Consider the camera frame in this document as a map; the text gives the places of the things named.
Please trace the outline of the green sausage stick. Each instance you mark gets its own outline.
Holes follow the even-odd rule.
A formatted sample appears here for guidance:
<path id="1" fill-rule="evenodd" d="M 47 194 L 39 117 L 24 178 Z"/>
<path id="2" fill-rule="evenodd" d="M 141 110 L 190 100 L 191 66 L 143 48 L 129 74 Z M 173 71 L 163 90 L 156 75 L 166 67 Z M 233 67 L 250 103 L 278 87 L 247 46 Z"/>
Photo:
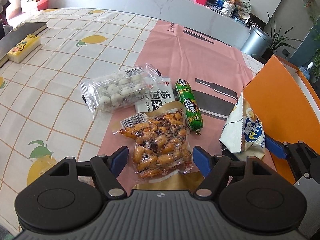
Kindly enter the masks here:
<path id="1" fill-rule="evenodd" d="M 185 107 L 186 124 L 196 135 L 201 135 L 203 129 L 203 119 L 195 100 L 192 88 L 189 83 L 183 79 L 178 79 L 175 83 L 178 100 Z"/>

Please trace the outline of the white tv cabinet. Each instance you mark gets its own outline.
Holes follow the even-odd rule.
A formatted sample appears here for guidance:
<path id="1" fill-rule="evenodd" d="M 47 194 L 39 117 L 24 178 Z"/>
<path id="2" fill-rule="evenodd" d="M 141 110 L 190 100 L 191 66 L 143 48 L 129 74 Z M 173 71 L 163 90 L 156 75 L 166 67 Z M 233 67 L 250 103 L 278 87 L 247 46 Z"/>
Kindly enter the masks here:
<path id="1" fill-rule="evenodd" d="M 240 49 L 249 29 L 192 0 L 49 0 L 50 8 L 87 8 L 128 12 L 188 27 Z"/>

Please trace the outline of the orange cardboard box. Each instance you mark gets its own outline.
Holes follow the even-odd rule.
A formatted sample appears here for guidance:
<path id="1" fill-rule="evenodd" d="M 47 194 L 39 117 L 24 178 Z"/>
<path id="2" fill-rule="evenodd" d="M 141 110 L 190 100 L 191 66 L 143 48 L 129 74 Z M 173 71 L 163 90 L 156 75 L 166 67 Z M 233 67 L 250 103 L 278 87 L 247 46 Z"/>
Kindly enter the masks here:
<path id="1" fill-rule="evenodd" d="M 279 142 L 303 141 L 319 152 L 319 98 L 296 66 L 273 55 L 243 95 L 267 135 Z"/>

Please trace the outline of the red storage box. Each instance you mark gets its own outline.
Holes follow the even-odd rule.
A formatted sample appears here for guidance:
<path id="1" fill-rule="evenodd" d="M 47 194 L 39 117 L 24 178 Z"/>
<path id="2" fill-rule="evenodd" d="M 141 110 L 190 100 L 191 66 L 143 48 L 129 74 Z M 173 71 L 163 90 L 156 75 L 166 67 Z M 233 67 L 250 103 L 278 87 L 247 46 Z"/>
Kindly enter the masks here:
<path id="1" fill-rule="evenodd" d="M 21 9 L 23 13 L 36 12 L 48 9 L 49 0 L 21 0 Z"/>

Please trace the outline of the yellow duck tissue pack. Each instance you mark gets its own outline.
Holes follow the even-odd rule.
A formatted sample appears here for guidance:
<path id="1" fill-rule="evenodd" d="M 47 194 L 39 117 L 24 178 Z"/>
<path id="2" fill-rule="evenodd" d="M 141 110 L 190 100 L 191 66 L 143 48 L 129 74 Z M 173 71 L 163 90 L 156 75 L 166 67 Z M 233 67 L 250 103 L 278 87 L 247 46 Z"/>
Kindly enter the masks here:
<path id="1" fill-rule="evenodd" d="M 29 34 L 7 53 L 8 59 L 15 63 L 20 63 L 40 44 L 41 38 L 39 36 Z"/>

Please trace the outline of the silver trash can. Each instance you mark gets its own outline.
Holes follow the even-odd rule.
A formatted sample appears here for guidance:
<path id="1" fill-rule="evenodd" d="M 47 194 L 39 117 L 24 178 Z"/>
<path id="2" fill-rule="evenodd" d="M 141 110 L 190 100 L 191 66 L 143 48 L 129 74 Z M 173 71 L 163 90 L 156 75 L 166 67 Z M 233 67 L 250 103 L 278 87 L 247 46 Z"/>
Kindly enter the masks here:
<path id="1" fill-rule="evenodd" d="M 240 49 L 243 53 L 258 60 L 271 44 L 272 39 L 267 32 L 261 30 L 259 27 L 254 27 L 249 32 L 249 37 Z"/>

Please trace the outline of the potted green plant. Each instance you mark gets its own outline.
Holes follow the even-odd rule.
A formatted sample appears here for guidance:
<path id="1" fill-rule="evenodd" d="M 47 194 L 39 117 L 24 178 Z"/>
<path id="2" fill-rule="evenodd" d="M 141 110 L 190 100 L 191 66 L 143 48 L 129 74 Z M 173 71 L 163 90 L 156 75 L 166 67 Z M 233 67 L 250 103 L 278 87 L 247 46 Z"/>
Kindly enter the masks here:
<path id="1" fill-rule="evenodd" d="M 282 33 L 281 27 L 278 30 L 276 28 L 276 20 L 274 16 L 270 16 L 269 13 L 267 13 L 267 16 L 268 16 L 269 28 L 267 30 L 264 30 L 264 33 L 271 40 L 271 43 L 268 45 L 267 49 L 264 51 L 264 53 L 260 57 L 260 60 L 263 63 L 266 63 L 271 58 L 271 56 L 276 53 L 276 50 L 279 49 L 280 47 L 295 49 L 293 45 L 289 44 L 289 41 L 301 42 L 300 39 L 291 38 L 288 36 L 289 32 L 291 32 L 295 27 L 291 27 L 290 29 Z"/>

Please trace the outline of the teddy bear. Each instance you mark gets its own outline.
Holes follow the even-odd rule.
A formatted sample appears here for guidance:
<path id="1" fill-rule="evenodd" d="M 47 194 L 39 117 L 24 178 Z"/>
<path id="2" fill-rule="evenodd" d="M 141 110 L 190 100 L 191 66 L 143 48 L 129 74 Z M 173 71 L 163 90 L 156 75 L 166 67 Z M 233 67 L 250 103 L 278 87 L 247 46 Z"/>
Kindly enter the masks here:
<path id="1" fill-rule="evenodd" d="M 240 0 L 225 0 L 221 13 L 227 17 L 231 17 L 235 9 L 240 6 L 242 6 L 242 2 Z"/>

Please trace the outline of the black notebook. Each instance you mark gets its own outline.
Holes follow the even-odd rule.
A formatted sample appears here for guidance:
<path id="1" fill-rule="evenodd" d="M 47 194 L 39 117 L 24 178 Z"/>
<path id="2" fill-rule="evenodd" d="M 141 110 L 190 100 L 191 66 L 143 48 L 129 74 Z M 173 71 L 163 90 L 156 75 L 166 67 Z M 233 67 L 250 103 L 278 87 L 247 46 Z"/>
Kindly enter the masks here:
<path id="1" fill-rule="evenodd" d="M 23 22 L 1 39 L 1 67 L 9 60 L 7 53 L 28 34 L 37 35 L 47 28 L 47 22 Z"/>

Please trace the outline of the white gluten strips packet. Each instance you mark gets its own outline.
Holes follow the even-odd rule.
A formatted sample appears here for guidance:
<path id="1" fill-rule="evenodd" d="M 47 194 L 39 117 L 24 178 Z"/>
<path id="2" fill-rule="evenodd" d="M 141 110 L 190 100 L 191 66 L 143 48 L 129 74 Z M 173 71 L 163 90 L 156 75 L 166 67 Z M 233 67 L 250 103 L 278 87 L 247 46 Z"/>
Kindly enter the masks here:
<path id="1" fill-rule="evenodd" d="M 136 113 L 153 112 L 166 103 L 175 101 L 174 92 L 172 89 L 171 79 L 162 77 L 162 81 L 155 85 L 151 78 L 145 78 L 153 87 L 148 90 L 142 101 L 135 103 Z"/>

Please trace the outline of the clear white balls pack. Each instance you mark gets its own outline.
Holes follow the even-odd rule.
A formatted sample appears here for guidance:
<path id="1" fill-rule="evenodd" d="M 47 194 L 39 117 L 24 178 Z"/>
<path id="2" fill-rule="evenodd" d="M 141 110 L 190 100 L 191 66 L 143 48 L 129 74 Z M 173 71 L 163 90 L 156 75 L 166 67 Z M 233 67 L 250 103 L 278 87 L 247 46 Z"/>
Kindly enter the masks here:
<path id="1" fill-rule="evenodd" d="M 142 101 L 150 90 L 161 91 L 159 70 L 145 63 L 80 83 L 82 100 L 95 118 L 98 112 L 114 113 Z"/>

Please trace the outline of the orange spicy nuts pack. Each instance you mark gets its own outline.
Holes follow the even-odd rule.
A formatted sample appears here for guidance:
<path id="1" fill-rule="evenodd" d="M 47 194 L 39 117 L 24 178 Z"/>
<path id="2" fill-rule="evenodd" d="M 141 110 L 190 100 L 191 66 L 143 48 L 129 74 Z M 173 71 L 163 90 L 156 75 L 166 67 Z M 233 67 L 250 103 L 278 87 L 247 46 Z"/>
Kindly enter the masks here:
<path id="1" fill-rule="evenodd" d="M 176 170 L 186 174 L 193 168 L 190 132 L 179 101 L 120 120 L 112 132 L 135 142 L 130 158 L 140 179 L 161 177 Z"/>

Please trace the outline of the blue water bottle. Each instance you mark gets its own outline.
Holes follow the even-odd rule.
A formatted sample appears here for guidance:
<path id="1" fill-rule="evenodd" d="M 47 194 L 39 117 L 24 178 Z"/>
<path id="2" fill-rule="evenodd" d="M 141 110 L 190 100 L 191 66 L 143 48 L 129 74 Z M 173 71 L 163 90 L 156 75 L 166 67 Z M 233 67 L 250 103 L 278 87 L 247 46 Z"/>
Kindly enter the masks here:
<path id="1" fill-rule="evenodd" d="M 299 70 L 303 73 L 307 80 L 310 80 L 310 70 L 314 63 L 311 61 L 307 66 L 299 66 Z"/>

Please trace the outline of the white blue chip bag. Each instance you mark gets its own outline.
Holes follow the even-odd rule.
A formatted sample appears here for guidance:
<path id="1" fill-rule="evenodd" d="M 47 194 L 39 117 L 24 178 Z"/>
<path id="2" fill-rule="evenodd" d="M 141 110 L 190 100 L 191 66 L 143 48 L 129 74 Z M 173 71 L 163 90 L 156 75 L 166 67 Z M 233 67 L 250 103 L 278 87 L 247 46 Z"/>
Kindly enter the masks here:
<path id="1" fill-rule="evenodd" d="M 243 94 L 227 118 L 220 142 L 239 161 L 249 156 L 259 159 L 265 156 L 263 124 Z"/>

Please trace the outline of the lemon pattern tablecloth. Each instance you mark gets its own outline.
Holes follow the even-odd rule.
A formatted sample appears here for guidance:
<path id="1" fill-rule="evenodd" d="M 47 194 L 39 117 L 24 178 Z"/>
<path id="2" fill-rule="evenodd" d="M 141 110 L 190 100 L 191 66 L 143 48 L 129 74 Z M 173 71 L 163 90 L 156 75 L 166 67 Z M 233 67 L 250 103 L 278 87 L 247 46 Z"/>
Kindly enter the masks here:
<path id="1" fill-rule="evenodd" d="M 157 19 L 126 12 L 48 9 L 41 43 L 20 63 L 1 67 L 1 229 L 20 231 L 14 210 L 42 152 L 54 164 L 72 155 L 88 160 L 101 148 L 111 117 L 94 121 L 82 81 L 133 67 Z"/>

